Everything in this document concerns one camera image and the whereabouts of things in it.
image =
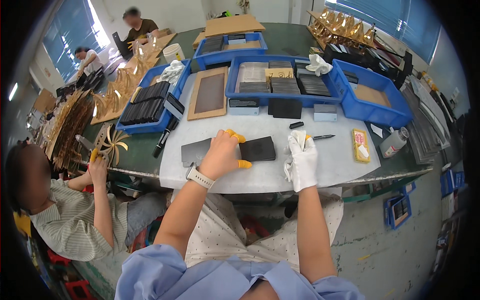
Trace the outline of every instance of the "gray card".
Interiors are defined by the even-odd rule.
[[[183,145],[181,147],[181,160],[183,166],[189,167],[192,162],[196,162],[199,166],[202,163],[202,159],[210,149],[210,142],[212,138],[208,138],[203,141]]]

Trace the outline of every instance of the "polka dot pants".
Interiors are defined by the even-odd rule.
[[[172,201],[179,190],[175,190]],[[322,209],[332,244],[343,216],[343,201],[340,197],[320,195]],[[207,260],[225,260],[236,255],[253,262],[287,261],[292,269],[299,271],[297,249],[297,212],[273,235],[245,246],[245,230],[237,218],[230,201],[219,194],[207,194],[195,229],[190,236],[185,254],[185,263],[191,267]]]

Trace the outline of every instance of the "white t-shirt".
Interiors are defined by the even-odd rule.
[[[95,50],[90,49],[90,50],[87,51],[87,55],[85,56],[85,59],[80,61],[79,69],[82,68],[84,63],[92,56],[92,54],[96,54]],[[94,61],[91,62],[88,66],[85,67],[84,72],[87,75],[90,75],[90,73],[95,72],[96,70],[100,69],[101,67],[103,67],[103,63],[100,61],[100,58],[97,55],[95,57]]]

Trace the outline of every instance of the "smartwatch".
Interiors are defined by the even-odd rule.
[[[211,180],[207,176],[197,171],[197,164],[195,162],[192,162],[192,164],[188,168],[185,178],[187,180],[193,180],[207,189],[210,189],[215,183],[214,180]]]

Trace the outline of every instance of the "olive t-shirt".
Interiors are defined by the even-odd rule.
[[[150,33],[158,29],[158,26],[149,19],[142,19],[142,25],[140,29],[137,31],[135,28],[130,29],[128,32],[128,39],[139,39],[139,38],[147,38],[147,33]]]

